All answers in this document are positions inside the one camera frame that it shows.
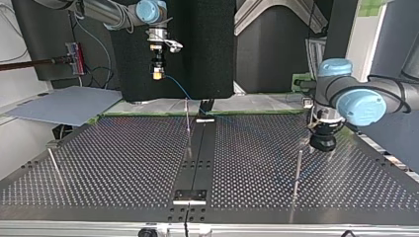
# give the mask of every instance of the thin metal rod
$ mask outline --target thin metal rod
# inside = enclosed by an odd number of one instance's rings
[[[296,171],[295,171],[295,183],[293,184],[293,196],[297,196],[298,183],[299,183],[299,172],[301,170],[302,150],[298,151],[298,157],[296,158]]]
[[[53,153],[52,153],[52,149],[51,148],[48,148],[48,153],[49,153],[49,157],[52,160],[52,163],[53,163],[53,166],[54,166],[56,172],[58,172],[58,174],[59,174],[58,165],[56,164],[55,157],[53,156]]]
[[[45,64],[53,64],[53,63],[54,63],[54,61],[52,59],[45,59],[45,60],[38,60],[38,61],[27,61],[27,62],[1,64],[0,65],[0,71],[15,70],[15,69],[33,67],[33,66],[36,66],[36,65],[45,65]]]
[[[189,122],[189,104],[188,98],[185,98],[185,111],[186,111],[186,130],[188,131],[188,136],[191,137],[191,123]]]

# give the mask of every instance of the perforated metal table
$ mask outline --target perforated metal table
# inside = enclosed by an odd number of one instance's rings
[[[349,129],[311,150],[305,115],[109,117],[0,182],[4,221],[419,226],[419,184]],[[303,151],[297,198],[296,157]],[[204,205],[175,205],[179,190]]]

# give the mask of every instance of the white wall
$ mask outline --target white wall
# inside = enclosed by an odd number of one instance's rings
[[[353,62],[352,75],[359,81],[367,81],[371,72],[385,10],[386,5],[383,5],[377,16],[357,17],[355,20],[347,58]]]
[[[10,0],[0,2],[12,6]],[[15,26],[18,26],[13,14],[9,11],[5,13]],[[0,17],[0,61],[19,56],[25,49],[25,42]],[[13,62],[27,60],[31,60],[28,55]],[[8,105],[48,89],[50,84],[39,81],[34,68],[0,72],[0,113],[2,109],[8,108]],[[41,154],[45,145],[53,139],[53,127],[54,124],[46,122],[0,117],[0,179]]]

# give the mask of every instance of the blue joint cap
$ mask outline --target blue joint cap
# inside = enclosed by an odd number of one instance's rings
[[[356,89],[340,96],[336,103],[336,109],[351,124],[368,126],[384,116],[387,103],[375,91]]]
[[[160,7],[166,8],[166,2],[141,0],[135,8],[136,16],[145,24],[157,23],[162,17]]]
[[[345,58],[324,60],[318,69],[318,77],[342,76],[352,74],[352,62]]]

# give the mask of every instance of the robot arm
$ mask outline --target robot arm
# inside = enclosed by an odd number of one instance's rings
[[[150,50],[155,53],[151,59],[153,79],[160,80],[164,76],[166,60],[165,52],[179,52],[182,45],[168,39],[167,6],[163,0],[140,0],[137,4],[125,6],[111,0],[35,0],[55,10],[69,10],[82,17],[89,17],[104,25],[109,30],[121,30],[135,26],[148,25],[147,31]]]
[[[328,59],[317,76],[314,107],[308,128],[310,145],[329,152],[336,147],[334,134],[347,121],[368,126],[385,114],[419,110],[419,38],[401,70],[400,79],[362,83],[351,77],[347,59]]]

